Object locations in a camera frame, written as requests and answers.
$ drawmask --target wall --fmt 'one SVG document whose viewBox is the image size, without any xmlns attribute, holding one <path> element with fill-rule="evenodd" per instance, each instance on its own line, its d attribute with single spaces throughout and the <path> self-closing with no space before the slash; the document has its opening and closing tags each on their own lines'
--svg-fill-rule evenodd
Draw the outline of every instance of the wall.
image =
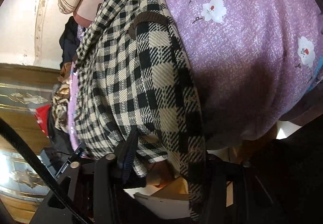
<svg viewBox="0 0 323 224">
<path fill-rule="evenodd" d="M 0 63 L 59 69 L 59 38 L 70 15 L 59 12 L 57 1 L 4 0 L 0 7 Z M 35 41 L 36 25 L 39 39 Z"/>
<path fill-rule="evenodd" d="M 0 62 L 33 65 L 39 0 L 4 0 L 0 7 Z"/>
<path fill-rule="evenodd" d="M 34 65 L 43 68 L 59 68 L 63 53 L 59 45 L 59 38 L 64 31 L 66 22 L 72 15 L 62 14 L 57 6 L 57 1 L 46 0 L 44 20 L 41 27 L 41 55 L 34 63 Z"/>
</svg>

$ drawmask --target plaid blanket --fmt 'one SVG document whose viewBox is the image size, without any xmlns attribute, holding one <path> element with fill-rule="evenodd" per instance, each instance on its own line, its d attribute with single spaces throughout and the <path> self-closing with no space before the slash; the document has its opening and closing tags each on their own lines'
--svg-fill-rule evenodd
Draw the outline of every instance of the plaid blanket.
<svg viewBox="0 0 323 224">
<path fill-rule="evenodd" d="M 104 0 L 77 55 L 75 126 L 88 156 L 113 152 L 138 128 L 135 172 L 146 175 L 143 161 L 169 159 L 188 182 L 196 220 L 206 155 L 201 107 L 165 0 Z"/>
</svg>

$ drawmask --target dark clothing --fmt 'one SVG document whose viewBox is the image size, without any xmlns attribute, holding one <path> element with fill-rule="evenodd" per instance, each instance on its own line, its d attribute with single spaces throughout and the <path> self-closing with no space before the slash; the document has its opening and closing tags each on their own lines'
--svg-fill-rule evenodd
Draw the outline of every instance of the dark clothing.
<svg viewBox="0 0 323 224">
<path fill-rule="evenodd" d="M 47 114 L 47 127 L 48 127 L 48 137 L 53 145 L 53 147 L 60 152 L 67 154 L 73 154 L 74 151 L 69 140 L 69 135 L 62 130 L 55 128 L 55 121 L 52 115 L 52 108 L 48 110 Z M 59 153 L 62 161 L 65 161 L 69 156 Z"/>
<path fill-rule="evenodd" d="M 60 69 L 62 69 L 64 63 L 72 62 L 76 49 L 80 45 L 80 40 L 77 38 L 77 32 L 78 23 L 75 22 L 74 17 L 70 17 L 65 24 L 65 30 L 59 39 L 59 44 L 63 50 L 63 61 L 60 64 Z"/>
</svg>

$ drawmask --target decorative wall border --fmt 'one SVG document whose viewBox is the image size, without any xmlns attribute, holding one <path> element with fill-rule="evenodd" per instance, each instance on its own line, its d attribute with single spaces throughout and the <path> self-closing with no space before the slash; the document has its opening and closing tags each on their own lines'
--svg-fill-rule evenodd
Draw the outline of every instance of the decorative wall border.
<svg viewBox="0 0 323 224">
<path fill-rule="evenodd" d="M 41 41 L 48 0 L 39 0 L 35 26 L 35 61 L 34 66 L 41 64 Z"/>
</svg>

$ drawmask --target metal screw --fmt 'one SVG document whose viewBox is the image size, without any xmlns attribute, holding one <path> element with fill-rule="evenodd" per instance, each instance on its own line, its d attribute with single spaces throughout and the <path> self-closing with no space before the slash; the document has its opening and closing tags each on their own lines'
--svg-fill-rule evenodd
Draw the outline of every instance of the metal screw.
<svg viewBox="0 0 323 224">
<path fill-rule="evenodd" d="M 113 153 L 109 153 L 109 154 L 107 154 L 107 155 L 105 156 L 105 158 L 106 158 L 107 160 L 113 160 L 113 159 L 115 159 L 115 158 L 116 158 L 116 155 L 114 155 Z"/>
<path fill-rule="evenodd" d="M 77 162 L 77 161 L 74 161 L 74 162 L 72 162 L 72 163 L 71 163 L 71 165 L 70 165 L 70 166 L 71 166 L 71 168 L 72 168 L 72 169 L 76 169 L 77 167 L 79 167 L 79 166 L 80 166 L 80 163 L 79 163 L 79 162 Z"/>
</svg>

